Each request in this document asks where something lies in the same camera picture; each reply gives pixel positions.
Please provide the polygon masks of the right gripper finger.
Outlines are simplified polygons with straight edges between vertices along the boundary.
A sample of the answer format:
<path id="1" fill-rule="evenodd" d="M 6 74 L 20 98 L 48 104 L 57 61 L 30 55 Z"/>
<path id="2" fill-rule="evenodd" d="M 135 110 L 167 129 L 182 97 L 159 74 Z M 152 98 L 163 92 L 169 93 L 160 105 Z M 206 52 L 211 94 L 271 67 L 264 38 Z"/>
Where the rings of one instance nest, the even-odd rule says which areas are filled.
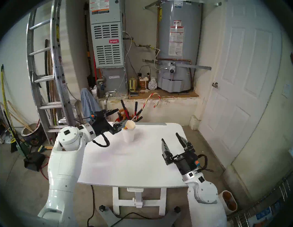
<path id="1" fill-rule="evenodd" d="M 180 144 L 182 145 L 184 152 L 195 153 L 194 147 L 190 143 L 190 141 L 180 136 L 178 133 L 176 133 L 176 137 L 178 138 Z"/>
<path id="2" fill-rule="evenodd" d="M 161 139 L 161 140 L 162 140 L 162 156 L 163 156 L 166 164 L 171 164 L 172 163 L 172 153 L 170 152 L 164 139 Z"/>

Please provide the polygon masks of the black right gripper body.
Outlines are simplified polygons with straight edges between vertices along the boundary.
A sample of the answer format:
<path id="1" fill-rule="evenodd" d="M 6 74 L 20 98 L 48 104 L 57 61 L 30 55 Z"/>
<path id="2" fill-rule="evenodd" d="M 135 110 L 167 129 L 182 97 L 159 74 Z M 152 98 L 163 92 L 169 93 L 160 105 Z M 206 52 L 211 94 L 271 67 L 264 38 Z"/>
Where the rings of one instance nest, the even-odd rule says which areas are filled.
<path id="1" fill-rule="evenodd" d="M 164 160 L 166 165 L 174 163 L 181 175 L 185 175 L 198 167 L 198 156 L 193 152 L 184 152 L 182 154 L 172 156 L 171 152 L 165 151 Z"/>

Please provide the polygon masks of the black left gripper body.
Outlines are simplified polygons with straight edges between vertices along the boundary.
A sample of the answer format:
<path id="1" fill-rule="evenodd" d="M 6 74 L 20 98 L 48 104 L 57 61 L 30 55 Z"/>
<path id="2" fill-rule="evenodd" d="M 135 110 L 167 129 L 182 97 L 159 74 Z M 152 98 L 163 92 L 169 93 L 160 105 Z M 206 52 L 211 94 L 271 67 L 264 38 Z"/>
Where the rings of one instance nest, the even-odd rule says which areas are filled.
<path id="1" fill-rule="evenodd" d="M 105 132 L 110 132 L 112 135 L 114 135 L 114 133 L 112 133 L 113 127 L 108 123 L 106 119 L 106 117 L 110 115 L 104 115 L 104 112 L 95 112 L 94 115 L 96 118 L 91 126 L 96 136 L 99 136 Z"/>

